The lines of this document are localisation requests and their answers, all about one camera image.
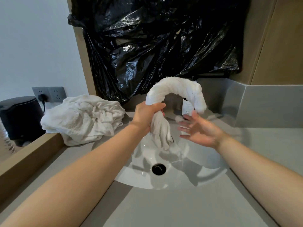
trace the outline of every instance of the power cord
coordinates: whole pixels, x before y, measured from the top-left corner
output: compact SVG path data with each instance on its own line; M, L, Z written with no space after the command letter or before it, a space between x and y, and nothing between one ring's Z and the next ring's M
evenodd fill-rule
M43 104L43 113L44 113L45 112L45 102L47 101L47 95L44 95L44 94L38 95L38 99Z

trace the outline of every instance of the black appliance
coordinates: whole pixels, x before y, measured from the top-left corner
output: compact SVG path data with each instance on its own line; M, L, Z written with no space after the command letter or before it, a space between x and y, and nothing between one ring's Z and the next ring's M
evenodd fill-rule
M0 118L17 146L32 142L45 131L40 125L43 111L34 96L23 96L0 101Z

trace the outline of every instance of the electrical outlet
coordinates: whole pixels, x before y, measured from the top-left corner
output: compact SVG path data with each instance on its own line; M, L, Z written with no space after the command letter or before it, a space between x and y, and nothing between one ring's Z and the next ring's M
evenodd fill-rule
M37 98L37 100L39 102L41 102L41 101L38 99L38 96L41 94L44 94L47 96L47 102L51 102L51 95L49 93L48 87L32 87L32 90L35 94L35 97Z
M49 94L51 95L50 102L62 103L66 98L64 87L48 87Z

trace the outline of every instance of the white towel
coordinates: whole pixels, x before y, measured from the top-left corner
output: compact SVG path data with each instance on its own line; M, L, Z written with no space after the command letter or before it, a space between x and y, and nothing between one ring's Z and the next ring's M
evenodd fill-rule
M203 113L206 110L201 85L179 77L167 77L156 83L147 93L146 104L152 105L154 103L160 103L169 93L174 93L186 98L192 103L198 113ZM169 123L161 111L154 114L150 127L152 139L156 146L159 148L163 147L167 150L173 142L173 139L170 133Z
M96 141L113 136L122 125L125 110L117 101L98 96L68 97L63 103L47 110L41 125L47 133L60 133L67 146Z

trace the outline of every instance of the countertop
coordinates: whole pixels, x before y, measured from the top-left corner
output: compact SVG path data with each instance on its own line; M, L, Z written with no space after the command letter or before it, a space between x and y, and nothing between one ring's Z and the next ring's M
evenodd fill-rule
M243 144L303 174L303 129L232 128L216 115L207 117ZM0 223L46 180L96 146L89 143L59 151L0 207ZM278 225L228 170L214 181L189 189L141 189L114 181L81 226Z

